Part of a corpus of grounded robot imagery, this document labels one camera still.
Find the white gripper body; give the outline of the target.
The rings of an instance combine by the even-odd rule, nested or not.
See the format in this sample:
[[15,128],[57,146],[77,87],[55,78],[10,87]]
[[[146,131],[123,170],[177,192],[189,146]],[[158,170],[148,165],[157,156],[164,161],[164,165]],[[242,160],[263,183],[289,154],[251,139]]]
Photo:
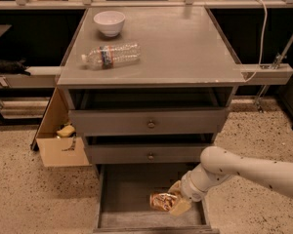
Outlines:
[[181,179],[181,192],[185,198],[200,202],[207,194],[208,185],[205,172],[188,171]]

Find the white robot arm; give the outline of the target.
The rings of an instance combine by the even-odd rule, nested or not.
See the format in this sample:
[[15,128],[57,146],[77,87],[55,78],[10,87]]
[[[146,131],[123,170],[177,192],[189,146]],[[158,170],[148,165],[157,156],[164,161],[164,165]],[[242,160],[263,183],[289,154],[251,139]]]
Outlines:
[[293,199],[293,163],[238,156],[209,146],[201,152],[200,163],[169,189],[177,196],[169,213],[182,215],[193,202],[200,202],[210,188],[231,176],[241,176]]

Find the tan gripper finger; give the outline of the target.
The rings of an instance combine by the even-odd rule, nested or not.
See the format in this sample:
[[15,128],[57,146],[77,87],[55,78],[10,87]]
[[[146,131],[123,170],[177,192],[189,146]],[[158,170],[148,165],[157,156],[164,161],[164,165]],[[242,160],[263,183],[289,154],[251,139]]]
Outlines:
[[181,182],[176,181],[168,190],[170,194],[180,195],[181,194]]
[[186,199],[180,199],[169,211],[169,213],[173,216],[178,216],[184,214],[191,208],[191,201]]

